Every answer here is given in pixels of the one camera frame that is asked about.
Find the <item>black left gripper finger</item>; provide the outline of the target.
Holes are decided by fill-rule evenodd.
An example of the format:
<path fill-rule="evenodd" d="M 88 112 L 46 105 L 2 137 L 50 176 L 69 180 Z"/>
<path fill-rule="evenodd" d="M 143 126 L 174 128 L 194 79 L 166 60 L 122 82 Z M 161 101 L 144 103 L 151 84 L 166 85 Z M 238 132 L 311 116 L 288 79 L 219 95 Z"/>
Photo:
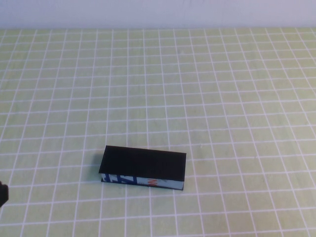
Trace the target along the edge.
<path fill-rule="evenodd" d="M 0 207 L 2 207 L 9 199 L 8 185 L 0 182 Z"/>

